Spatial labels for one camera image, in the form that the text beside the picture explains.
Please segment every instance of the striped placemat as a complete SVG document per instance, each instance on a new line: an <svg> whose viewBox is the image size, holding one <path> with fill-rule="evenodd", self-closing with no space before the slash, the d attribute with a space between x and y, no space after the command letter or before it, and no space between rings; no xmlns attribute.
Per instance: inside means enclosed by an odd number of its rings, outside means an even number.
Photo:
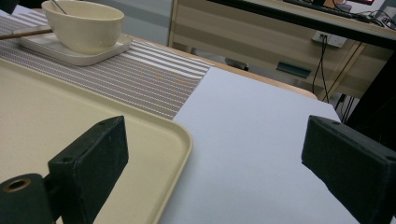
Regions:
<svg viewBox="0 0 396 224"><path fill-rule="evenodd" d="M0 35L46 25L44 14L0 17ZM172 119L204 77L210 64L133 41L129 50L91 66L74 66L30 49L17 39L0 41L0 58Z"/></svg>

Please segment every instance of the floor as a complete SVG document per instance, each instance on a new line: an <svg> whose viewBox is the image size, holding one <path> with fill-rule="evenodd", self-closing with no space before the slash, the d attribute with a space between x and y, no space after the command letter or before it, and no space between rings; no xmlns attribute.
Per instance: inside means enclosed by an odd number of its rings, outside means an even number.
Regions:
<svg viewBox="0 0 396 224"><path fill-rule="evenodd" d="M200 49L193 49L191 53L201 56L203 58L207 58L209 60L218 62L218 63L224 63L224 64L228 63L228 65L230 65L230 61L228 61L226 63L226 59L224 57L210 53L210 52L205 52ZM233 63L233 66L238 67L240 69L244 69L245 64L244 63ZM290 84L292 86L297 86L297 87L300 87L300 88L303 88L306 90L311 90L310 85L307 85L307 84L304 85L298 80L292 79L290 77L279 76L278 74L274 74L273 72L271 72L269 70L265 70L260 67L249 65L248 71L251 73L260 75L260 76L269 77L271 79ZM350 116L350 114L352 113L353 109L356 107L358 102L359 102L359 99L351 97L351 96L346 96L344 99L342 99L342 94L338 93L338 92L334 93L329 98L329 104L331 104L334 107L338 117L343 122L347 121L347 118Z"/></svg>

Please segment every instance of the desk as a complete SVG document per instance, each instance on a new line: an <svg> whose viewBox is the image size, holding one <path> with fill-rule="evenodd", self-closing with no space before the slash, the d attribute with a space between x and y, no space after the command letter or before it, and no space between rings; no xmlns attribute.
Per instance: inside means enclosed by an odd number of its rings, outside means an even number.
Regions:
<svg viewBox="0 0 396 224"><path fill-rule="evenodd" d="M321 53L321 45L311 40L315 31L346 37L359 35L358 40L354 36L340 49L327 48L324 62L329 93L337 91L358 98L393 52L361 43L368 38L376 44L394 46L395 32L372 24L275 0L219 2L174 1L168 45L184 50L198 48L249 63L275 74L273 77L288 77L295 80L296 86L312 90ZM296 64L311 70L311 74L297 77L280 72L277 69L280 62ZM361 64L367 67L360 70ZM317 97L323 100L322 82L317 80L315 87Z"/></svg>

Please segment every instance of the white paper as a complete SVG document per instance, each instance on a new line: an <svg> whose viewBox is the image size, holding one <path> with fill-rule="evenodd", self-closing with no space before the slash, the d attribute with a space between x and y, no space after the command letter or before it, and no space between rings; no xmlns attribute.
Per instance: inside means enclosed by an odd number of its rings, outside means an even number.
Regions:
<svg viewBox="0 0 396 224"><path fill-rule="evenodd" d="M211 68L175 117L194 148L161 223L357 223L301 164L331 105Z"/></svg>

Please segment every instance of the tray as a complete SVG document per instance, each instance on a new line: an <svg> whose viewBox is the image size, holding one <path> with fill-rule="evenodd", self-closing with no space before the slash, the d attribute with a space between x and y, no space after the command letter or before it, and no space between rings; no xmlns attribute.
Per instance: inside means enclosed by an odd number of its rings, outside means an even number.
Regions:
<svg viewBox="0 0 396 224"><path fill-rule="evenodd" d="M50 27L37 26L16 30L13 33L19 34L24 32L32 32L37 30L46 30ZM60 61L71 63L78 66L88 66L99 63L103 60L116 56L128 50L132 42L132 38L127 35L121 35L116 45L111 49L94 55L87 55L74 52L67 46L62 44L54 33L44 35L31 35L20 38L20 43L27 49L32 49L39 53L50 56Z"/></svg>
<svg viewBox="0 0 396 224"><path fill-rule="evenodd" d="M192 148L171 120L4 60L0 115L0 182L47 175L47 162L95 122L125 117L130 160L95 224L156 223Z"/></svg>

